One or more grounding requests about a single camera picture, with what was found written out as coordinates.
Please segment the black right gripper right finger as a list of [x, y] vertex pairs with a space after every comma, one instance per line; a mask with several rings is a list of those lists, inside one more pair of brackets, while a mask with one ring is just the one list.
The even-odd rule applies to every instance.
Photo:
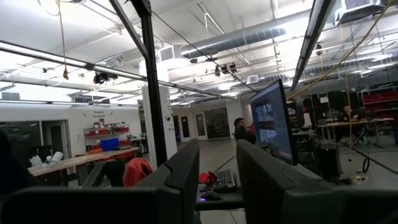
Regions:
[[339, 189], [245, 140], [236, 160], [247, 223], [397, 223], [397, 191]]

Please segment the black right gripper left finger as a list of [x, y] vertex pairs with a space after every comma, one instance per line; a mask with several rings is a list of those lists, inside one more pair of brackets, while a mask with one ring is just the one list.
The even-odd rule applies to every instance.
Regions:
[[21, 190], [3, 203], [1, 223], [193, 223], [199, 161], [193, 139], [131, 188]]

